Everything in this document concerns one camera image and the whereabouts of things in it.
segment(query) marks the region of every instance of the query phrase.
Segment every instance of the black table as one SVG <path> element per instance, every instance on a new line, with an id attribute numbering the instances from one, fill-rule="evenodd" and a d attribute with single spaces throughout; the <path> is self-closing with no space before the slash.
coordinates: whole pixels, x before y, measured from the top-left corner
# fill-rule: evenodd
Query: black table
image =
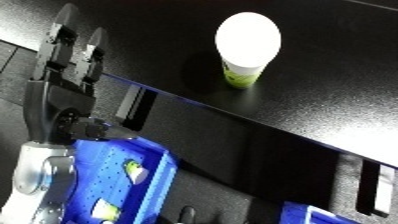
<path id="1" fill-rule="evenodd" d="M 0 39 L 37 50 L 66 2 L 0 1 Z M 108 29 L 107 74 L 398 167 L 394 8 L 333 0 L 71 2 L 83 13 L 78 53 L 96 26 Z M 217 27 L 241 11 L 268 16 L 283 37 L 277 58 L 244 91 L 223 81 L 214 45 Z"/>

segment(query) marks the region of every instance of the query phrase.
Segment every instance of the green label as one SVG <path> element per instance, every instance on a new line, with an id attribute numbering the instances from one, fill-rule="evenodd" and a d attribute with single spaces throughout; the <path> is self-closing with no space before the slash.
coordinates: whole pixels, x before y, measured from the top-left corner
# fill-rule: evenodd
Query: green label
<path id="1" fill-rule="evenodd" d="M 231 84 L 233 87 L 239 89 L 244 89 L 251 86 L 253 83 L 256 82 L 258 77 L 261 75 L 261 73 L 253 75 L 239 75 L 231 71 L 225 62 L 223 62 L 223 68 L 224 68 L 224 76 L 227 82 Z"/>
<path id="2" fill-rule="evenodd" d="M 138 170 L 138 168 L 141 168 L 141 165 L 135 161 L 129 161 L 126 164 L 126 172 L 128 174 L 132 174 Z"/>

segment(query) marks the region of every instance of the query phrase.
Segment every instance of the blue tray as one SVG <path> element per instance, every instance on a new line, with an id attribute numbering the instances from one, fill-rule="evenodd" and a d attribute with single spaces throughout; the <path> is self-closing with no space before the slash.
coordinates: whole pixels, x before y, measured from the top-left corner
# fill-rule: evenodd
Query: blue tray
<path id="1" fill-rule="evenodd" d="M 115 223 L 156 223 L 177 171 L 177 160 L 162 146 L 143 138 L 131 141 L 78 141 L 77 183 L 62 223 L 99 224 L 91 217 L 99 198 L 121 209 Z M 149 170 L 143 183 L 133 185 L 124 163 L 134 160 Z"/>
<path id="2" fill-rule="evenodd" d="M 359 224 L 320 208 L 285 202 L 279 224 Z"/>

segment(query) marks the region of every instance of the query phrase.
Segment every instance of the small paper cup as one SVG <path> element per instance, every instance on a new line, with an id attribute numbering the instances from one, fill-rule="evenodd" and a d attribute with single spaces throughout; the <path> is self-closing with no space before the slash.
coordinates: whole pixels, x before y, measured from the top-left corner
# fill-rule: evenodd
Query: small paper cup
<path id="1" fill-rule="evenodd" d="M 134 185 L 141 184 L 148 177 L 149 171 L 134 160 L 125 163 L 124 170 Z"/>
<path id="2" fill-rule="evenodd" d="M 100 198 L 95 203 L 91 216 L 96 219 L 115 222 L 120 216 L 120 209 Z"/>
<path id="3" fill-rule="evenodd" d="M 215 42 L 226 81 L 236 88 L 247 88 L 278 54 L 281 34 L 269 18 L 242 12 L 220 25 Z"/>

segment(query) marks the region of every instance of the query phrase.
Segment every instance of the cup with green label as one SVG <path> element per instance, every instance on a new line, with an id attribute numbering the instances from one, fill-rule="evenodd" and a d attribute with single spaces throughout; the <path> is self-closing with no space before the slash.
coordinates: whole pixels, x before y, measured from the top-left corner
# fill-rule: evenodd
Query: cup with green label
<path id="1" fill-rule="evenodd" d="M 278 54 L 281 34 L 269 18 L 242 12 L 220 25 L 215 42 L 226 81 L 233 87 L 244 89 L 256 82 Z"/>

